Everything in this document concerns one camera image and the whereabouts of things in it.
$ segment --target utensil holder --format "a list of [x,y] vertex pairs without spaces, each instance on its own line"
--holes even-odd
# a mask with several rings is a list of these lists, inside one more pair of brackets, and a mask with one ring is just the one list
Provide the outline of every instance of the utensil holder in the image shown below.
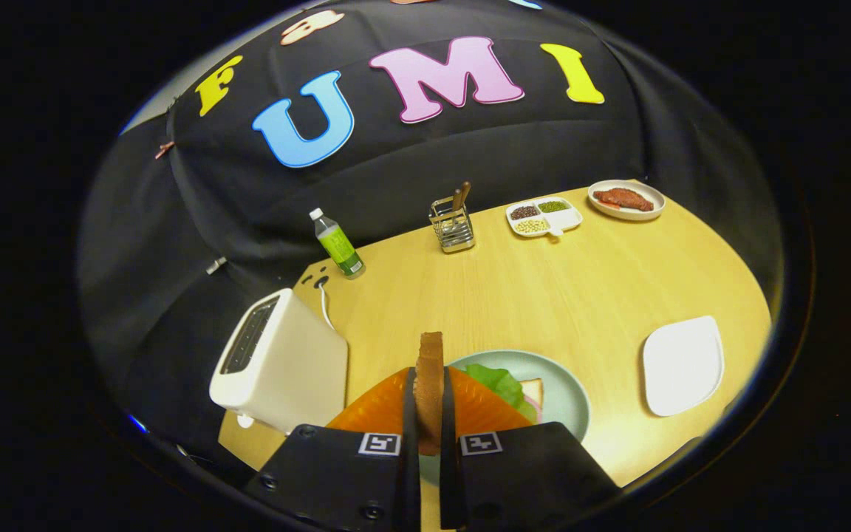
[[449,196],[432,202],[428,216],[439,245],[446,253],[455,253],[475,245],[475,231],[468,209],[463,203],[462,208],[453,210],[452,199],[453,196]]

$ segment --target letter m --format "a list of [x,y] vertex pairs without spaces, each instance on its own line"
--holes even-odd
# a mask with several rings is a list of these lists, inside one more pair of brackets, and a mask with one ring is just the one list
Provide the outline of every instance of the letter m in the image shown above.
[[465,105],[469,75],[475,81],[472,98],[477,102],[503,103],[524,97],[524,90],[510,81],[494,57],[492,44],[487,37],[454,39],[448,45],[445,64],[411,48],[397,48],[372,58],[369,66],[389,74],[406,105],[399,119],[413,124],[442,112],[442,104],[429,100],[423,85],[456,107]]

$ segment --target bread slice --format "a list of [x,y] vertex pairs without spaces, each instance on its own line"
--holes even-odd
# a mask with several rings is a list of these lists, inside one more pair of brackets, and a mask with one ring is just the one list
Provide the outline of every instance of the bread slice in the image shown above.
[[439,454],[442,450],[442,394],[445,393],[445,362],[442,333],[424,332],[419,337],[419,358],[412,397],[416,401],[419,425],[419,454]]
[[521,381],[524,395],[532,398],[540,407],[544,406],[544,380],[543,378],[531,378],[529,381]]

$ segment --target plastic bottle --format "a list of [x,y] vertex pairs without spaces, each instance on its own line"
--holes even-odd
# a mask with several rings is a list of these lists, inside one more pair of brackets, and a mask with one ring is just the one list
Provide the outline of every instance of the plastic bottle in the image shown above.
[[348,279],[362,276],[363,272],[366,272],[366,264],[360,260],[357,250],[344,235],[341,226],[324,216],[324,212],[318,208],[310,211],[310,219],[314,221],[314,235],[321,240],[321,245],[340,267],[341,272],[344,272]]

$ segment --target lettuce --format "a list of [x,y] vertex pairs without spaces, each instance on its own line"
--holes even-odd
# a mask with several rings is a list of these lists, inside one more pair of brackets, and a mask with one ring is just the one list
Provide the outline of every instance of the lettuce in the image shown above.
[[465,367],[465,373],[479,383],[484,384],[493,391],[497,397],[503,398],[504,402],[517,409],[531,423],[537,421],[537,411],[524,400],[524,390],[520,381],[511,376],[506,369],[490,368],[481,364],[469,364]]

